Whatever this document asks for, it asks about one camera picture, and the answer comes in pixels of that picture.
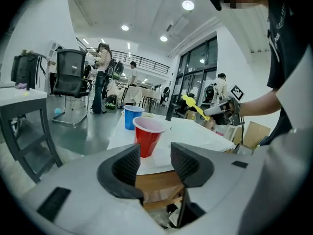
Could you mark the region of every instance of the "yellow spatula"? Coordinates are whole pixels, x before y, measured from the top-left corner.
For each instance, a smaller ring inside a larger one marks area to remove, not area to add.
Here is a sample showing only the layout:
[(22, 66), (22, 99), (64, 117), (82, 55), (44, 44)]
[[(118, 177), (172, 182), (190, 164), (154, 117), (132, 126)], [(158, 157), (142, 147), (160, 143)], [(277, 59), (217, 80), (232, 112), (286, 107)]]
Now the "yellow spatula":
[(194, 108), (197, 110), (197, 112), (199, 112), (199, 114), (200, 114), (202, 117), (204, 117), (204, 119), (205, 119), (206, 121), (209, 121), (209, 120), (210, 120), (210, 117), (204, 115), (203, 110), (202, 110), (200, 107), (198, 107), (198, 106), (196, 105), (196, 101), (195, 101), (192, 97), (188, 97), (187, 95), (183, 95), (183, 96), (182, 96), (182, 99), (184, 99), (184, 100), (186, 101), (186, 104), (187, 104), (189, 107), (194, 107)]

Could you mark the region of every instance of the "plastic cup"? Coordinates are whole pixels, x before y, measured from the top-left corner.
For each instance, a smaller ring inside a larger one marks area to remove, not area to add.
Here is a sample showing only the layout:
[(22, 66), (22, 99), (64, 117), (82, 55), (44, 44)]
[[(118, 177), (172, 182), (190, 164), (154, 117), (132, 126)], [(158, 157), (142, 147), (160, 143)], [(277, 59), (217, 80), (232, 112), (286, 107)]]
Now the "plastic cup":
[(152, 155), (165, 128), (159, 121), (150, 117), (136, 117), (133, 123), (135, 125), (134, 143), (140, 144), (140, 156), (147, 158)]
[(124, 109), (125, 109), (125, 129), (133, 131), (135, 129), (133, 119), (136, 117), (140, 117), (141, 114), (145, 111), (145, 109), (132, 105), (125, 105)]

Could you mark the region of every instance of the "red cup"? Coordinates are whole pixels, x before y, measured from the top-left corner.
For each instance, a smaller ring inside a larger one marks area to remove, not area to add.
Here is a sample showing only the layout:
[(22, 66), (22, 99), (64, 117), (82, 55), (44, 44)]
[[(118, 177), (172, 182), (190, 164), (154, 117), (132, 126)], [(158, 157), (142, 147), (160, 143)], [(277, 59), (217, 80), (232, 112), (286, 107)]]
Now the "red cup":
[(134, 143), (140, 144), (140, 156), (147, 158), (152, 155), (165, 128), (159, 121), (150, 117), (135, 117), (133, 124), (135, 126)]

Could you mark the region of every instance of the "black office chair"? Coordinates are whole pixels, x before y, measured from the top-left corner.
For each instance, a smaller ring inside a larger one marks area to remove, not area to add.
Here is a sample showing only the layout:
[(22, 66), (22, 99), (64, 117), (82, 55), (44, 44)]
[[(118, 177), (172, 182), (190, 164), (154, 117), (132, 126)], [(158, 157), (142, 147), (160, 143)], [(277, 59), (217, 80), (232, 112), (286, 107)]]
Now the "black office chair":
[[(84, 79), (84, 62), (86, 53), (75, 49), (61, 49), (57, 54), (57, 80), (53, 88), (55, 95), (64, 95), (64, 109), (61, 113), (52, 118), (53, 122), (76, 125), (87, 116), (89, 96), (91, 92), (91, 81)], [(66, 96), (81, 98), (88, 96), (86, 114), (76, 123), (57, 120), (66, 110)]]

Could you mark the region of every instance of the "blue cup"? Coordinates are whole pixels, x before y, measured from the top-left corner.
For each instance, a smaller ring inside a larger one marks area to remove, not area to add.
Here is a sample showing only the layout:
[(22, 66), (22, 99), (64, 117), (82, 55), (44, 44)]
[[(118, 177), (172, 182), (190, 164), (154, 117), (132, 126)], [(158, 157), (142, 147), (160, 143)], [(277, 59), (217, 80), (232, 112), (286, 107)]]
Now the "blue cup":
[(136, 117), (141, 117), (145, 109), (132, 105), (125, 105), (124, 109), (125, 109), (125, 129), (133, 131), (135, 129), (133, 119)]

